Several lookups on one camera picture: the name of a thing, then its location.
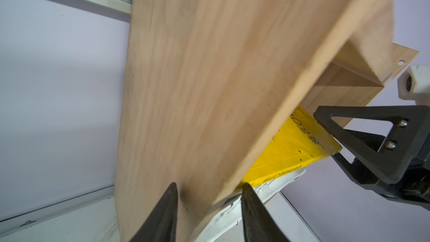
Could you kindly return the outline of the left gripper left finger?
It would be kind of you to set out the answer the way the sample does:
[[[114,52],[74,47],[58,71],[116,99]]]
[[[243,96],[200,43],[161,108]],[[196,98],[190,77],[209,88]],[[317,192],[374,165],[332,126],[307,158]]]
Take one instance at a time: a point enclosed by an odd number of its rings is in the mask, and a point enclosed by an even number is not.
[[[171,183],[131,242],[175,242],[178,187]]]

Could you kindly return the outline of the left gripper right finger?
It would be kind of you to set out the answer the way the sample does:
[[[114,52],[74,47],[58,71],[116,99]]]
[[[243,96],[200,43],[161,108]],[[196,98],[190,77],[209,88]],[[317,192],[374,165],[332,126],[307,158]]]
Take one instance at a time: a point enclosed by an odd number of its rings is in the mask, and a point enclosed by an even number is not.
[[[249,183],[242,186],[241,214],[246,242],[289,242]]]

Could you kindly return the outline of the yellow book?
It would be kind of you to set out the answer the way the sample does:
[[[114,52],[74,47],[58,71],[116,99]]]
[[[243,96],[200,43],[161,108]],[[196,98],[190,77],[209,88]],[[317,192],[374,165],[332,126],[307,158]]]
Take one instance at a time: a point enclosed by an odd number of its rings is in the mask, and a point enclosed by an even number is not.
[[[342,146],[298,106],[238,185],[258,187],[335,155]]]

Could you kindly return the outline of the white book with photo cover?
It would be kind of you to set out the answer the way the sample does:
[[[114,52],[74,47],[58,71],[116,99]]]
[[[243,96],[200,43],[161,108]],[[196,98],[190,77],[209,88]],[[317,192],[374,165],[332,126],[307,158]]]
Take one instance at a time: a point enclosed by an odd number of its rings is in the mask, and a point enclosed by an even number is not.
[[[255,188],[245,184],[241,187],[241,193],[227,202],[226,207],[209,222],[196,241],[213,242],[241,221],[246,242],[287,242],[288,238],[270,216],[264,202],[302,177],[305,171],[296,170]]]

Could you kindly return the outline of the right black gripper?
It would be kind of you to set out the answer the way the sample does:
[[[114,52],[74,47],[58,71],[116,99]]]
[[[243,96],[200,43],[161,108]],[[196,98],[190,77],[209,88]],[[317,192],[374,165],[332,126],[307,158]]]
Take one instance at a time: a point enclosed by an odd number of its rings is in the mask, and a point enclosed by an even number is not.
[[[387,136],[346,130],[335,117],[392,123]],[[316,121],[354,154],[335,162],[360,187],[389,201],[430,208],[430,108],[415,106],[320,106]]]

